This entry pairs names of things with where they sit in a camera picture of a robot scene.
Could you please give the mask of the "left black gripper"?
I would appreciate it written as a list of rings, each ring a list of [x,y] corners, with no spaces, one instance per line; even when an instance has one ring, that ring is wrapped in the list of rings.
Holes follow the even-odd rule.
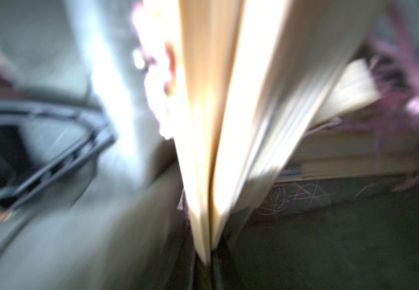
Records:
[[[115,141],[100,110],[0,100],[0,210],[72,205]]]

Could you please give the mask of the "olive green tote bag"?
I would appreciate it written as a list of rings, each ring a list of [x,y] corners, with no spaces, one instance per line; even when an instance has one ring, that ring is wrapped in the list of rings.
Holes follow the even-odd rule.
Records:
[[[17,87],[0,100],[97,109],[116,135],[75,203],[31,204],[0,222],[0,290],[419,290],[419,187],[248,227],[270,188],[231,214],[202,263],[176,144],[145,89],[131,21],[140,2],[0,1]]]

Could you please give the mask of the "pink patterned folding fan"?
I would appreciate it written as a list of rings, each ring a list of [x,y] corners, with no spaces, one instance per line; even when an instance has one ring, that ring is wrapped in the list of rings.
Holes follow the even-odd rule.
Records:
[[[204,265],[262,201],[387,1],[141,1],[145,89]]]

